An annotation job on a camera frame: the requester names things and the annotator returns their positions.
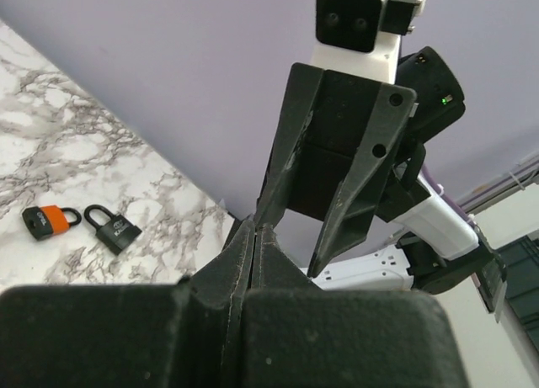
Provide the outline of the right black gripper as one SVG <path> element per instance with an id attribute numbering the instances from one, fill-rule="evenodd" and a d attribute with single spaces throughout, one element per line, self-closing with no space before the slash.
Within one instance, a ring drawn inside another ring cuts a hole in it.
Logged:
<path id="1" fill-rule="evenodd" d="M 276 226 L 287 208 L 323 223 L 308 277 L 366 240 L 416 99 L 411 88 L 292 65 L 254 222 Z"/>

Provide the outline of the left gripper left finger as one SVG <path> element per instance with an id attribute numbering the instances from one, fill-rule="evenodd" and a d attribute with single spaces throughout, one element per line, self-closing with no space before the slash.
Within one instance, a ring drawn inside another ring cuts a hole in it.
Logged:
<path id="1" fill-rule="evenodd" d="M 175 284 L 24 285 L 1 295 L 4 387 L 238 387 L 255 226 Z"/>

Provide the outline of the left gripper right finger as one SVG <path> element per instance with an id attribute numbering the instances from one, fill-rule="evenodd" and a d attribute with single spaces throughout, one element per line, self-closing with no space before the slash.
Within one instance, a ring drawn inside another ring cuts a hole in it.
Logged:
<path id="1" fill-rule="evenodd" d="M 260 228 L 242 314 L 245 387 L 466 387 L 441 305 L 415 291 L 319 289 Z"/>

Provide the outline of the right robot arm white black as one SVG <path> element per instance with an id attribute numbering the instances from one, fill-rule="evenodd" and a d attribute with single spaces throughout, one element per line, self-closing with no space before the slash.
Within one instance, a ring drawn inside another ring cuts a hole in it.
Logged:
<path id="1" fill-rule="evenodd" d="M 398 60 L 395 83 L 297 63 L 254 215 L 322 226 L 304 274 L 324 290 L 438 295 L 500 264 L 473 218 L 428 174 L 427 141 L 465 111 L 431 47 Z"/>

